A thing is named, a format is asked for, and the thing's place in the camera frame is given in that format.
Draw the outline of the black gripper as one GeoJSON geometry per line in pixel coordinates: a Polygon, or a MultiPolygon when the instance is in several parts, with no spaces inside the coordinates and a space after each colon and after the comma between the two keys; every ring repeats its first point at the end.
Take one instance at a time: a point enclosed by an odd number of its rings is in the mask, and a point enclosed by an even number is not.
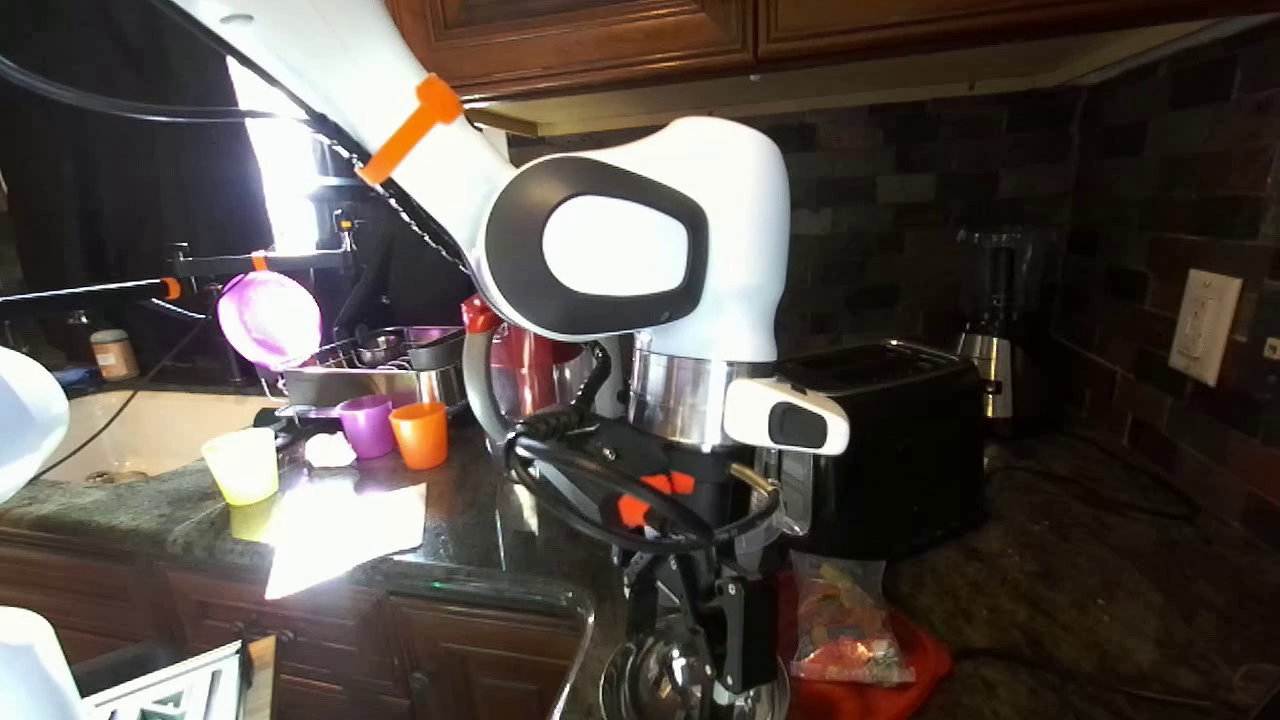
{"type": "Polygon", "coordinates": [[[740,543],[759,536],[767,511],[711,522],[699,511],[643,507],[626,519],[629,639],[665,626],[699,626],[707,639],[743,639],[776,657],[776,589],[740,543]]]}

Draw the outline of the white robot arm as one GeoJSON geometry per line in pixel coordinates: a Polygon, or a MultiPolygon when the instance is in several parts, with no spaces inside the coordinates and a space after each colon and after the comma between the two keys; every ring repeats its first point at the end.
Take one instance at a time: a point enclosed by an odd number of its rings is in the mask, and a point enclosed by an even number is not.
{"type": "Polygon", "coordinates": [[[464,392],[503,476],[626,558],[619,677],[724,706],[776,680],[776,591],[740,543],[767,457],[836,457],[850,411],[776,363],[790,168],[753,124],[507,161],[385,0],[164,0],[286,87],[473,279],[464,392]]]}

